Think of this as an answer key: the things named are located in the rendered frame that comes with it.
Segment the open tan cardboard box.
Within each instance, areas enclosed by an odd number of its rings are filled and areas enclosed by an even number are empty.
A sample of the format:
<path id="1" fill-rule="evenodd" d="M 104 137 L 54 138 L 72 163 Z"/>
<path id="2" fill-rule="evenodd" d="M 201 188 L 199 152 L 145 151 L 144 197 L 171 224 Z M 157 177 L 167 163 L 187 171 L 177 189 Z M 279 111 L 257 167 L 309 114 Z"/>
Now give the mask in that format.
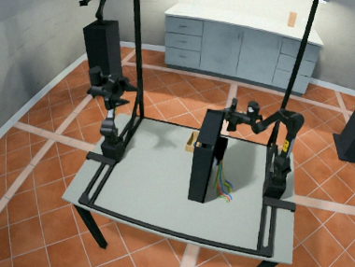
<path id="1" fill-rule="evenodd" d="M 192 141 L 195 140 L 195 142 L 196 142 L 198 134 L 199 134 L 199 132 L 192 131 L 192 134 L 185 145 L 185 151 L 189 151 L 189 152 L 193 153 L 194 146 L 192 146 Z M 201 145 L 201 143 L 197 142 L 196 146 L 200 147 L 200 145 Z"/>

